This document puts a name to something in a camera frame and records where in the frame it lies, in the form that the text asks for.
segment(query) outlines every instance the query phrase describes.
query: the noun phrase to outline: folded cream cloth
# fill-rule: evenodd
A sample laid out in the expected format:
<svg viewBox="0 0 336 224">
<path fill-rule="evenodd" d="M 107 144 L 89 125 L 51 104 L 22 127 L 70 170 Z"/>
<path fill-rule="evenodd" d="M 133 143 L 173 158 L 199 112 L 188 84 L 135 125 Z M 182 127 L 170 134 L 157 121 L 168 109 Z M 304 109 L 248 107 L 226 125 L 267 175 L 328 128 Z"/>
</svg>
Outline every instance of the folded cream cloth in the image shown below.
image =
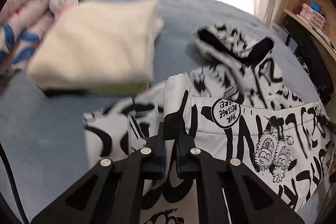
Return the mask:
<svg viewBox="0 0 336 224">
<path fill-rule="evenodd" d="M 145 83 L 163 27 L 157 1 L 86 1 L 65 12 L 44 37 L 27 73 L 42 89 Z"/>
</svg>

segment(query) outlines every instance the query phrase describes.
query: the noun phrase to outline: bed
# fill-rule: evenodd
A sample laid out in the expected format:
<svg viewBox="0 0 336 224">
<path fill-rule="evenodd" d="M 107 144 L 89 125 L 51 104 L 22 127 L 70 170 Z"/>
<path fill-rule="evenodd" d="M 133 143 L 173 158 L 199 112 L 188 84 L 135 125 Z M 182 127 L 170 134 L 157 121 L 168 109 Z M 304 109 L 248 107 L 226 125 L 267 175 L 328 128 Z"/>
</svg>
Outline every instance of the bed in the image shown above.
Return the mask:
<svg viewBox="0 0 336 224">
<path fill-rule="evenodd" d="M 294 55 L 257 18 L 213 0 L 158 1 L 158 15 L 163 18 L 164 27 L 155 42 L 153 85 L 171 75 L 206 65 L 207 61 L 192 45 L 190 34 L 204 25 L 227 22 L 251 37 L 272 37 L 273 57 L 283 71 L 285 85 L 306 103 L 319 99 Z M 89 95 L 47 99 L 24 72 L 15 75 L 8 84 L 0 98 L 0 138 L 29 220 L 88 171 L 83 112 L 92 112 L 120 98 Z M 328 189 L 325 178 L 301 208 L 299 215 L 305 223 L 314 223 Z M 0 191 L 19 217 L 2 164 Z"/>
</svg>

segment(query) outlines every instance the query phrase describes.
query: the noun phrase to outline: white plush toy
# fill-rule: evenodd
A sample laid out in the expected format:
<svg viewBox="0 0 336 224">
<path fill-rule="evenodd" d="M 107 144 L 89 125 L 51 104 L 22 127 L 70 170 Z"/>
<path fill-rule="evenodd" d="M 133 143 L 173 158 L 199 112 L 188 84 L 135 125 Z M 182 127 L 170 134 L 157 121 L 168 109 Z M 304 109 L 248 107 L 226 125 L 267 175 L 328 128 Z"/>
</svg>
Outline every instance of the white plush toy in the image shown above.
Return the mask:
<svg viewBox="0 0 336 224">
<path fill-rule="evenodd" d="M 77 5 L 78 0 L 50 0 L 49 8 L 58 20 L 65 11 Z"/>
</svg>

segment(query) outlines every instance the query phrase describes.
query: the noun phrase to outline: white jacket with black print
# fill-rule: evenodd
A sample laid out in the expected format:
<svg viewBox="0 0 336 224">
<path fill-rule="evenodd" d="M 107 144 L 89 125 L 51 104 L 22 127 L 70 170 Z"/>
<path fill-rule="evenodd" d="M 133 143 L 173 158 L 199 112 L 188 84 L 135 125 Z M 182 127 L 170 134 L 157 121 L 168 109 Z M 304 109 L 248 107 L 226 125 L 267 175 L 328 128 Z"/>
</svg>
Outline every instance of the white jacket with black print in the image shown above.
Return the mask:
<svg viewBox="0 0 336 224">
<path fill-rule="evenodd" d="M 240 159 L 297 212 L 334 153 L 324 110 L 318 102 L 303 103 L 282 84 L 270 38 L 257 42 L 226 25 L 203 27 L 192 36 L 200 52 L 220 64 L 172 76 L 135 98 L 85 113 L 90 166 L 144 147 L 187 91 L 183 117 L 196 146 L 221 160 Z M 195 182 L 177 178 L 173 146 L 167 141 L 166 178 L 145 183 L 140 223 L 198 223 Z"/>
</svg>

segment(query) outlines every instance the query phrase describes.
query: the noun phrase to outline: black cord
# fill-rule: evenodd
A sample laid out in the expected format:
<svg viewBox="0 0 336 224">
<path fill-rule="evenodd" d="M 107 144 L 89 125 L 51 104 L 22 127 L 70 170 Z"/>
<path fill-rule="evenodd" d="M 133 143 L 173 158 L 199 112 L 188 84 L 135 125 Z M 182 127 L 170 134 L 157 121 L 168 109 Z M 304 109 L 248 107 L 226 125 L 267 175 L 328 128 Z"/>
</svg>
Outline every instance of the black cord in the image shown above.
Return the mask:
<svg viewBox="0 0 336 224">
<path fill-rule="evenodd" d="M 23 209 L 23 206 L 22 206 L 22 203 L 21 203 L 21 200 L 20 200 L 19 193 L 17 191 L 17 187 L 16 187 L 16 183 L 15 183 L 15 179 L 14 179 L 14 175 L 13 175 L 11 166 L 9 165 L 8 158 L 6 156 L 5 150 L 3 150 L 1 142 L 0 142 L 0 157 L 2 159 L 2 162 L 3 162 L 4 166 L 5 166 L 5 169 L 6 169 L 6 172 L 7 172 L 7 175 L 8 175 L 8 179 L 9 179 L 9 183 L 10 183 L 10 186 L 12 188 L 14 200 L 16 202 L 16 206 L 19 210 L 20 216 L 21 216 L 24 224 L 29 224 L 28 218 L 25 214 L 25 210 Z"/>
</svg>

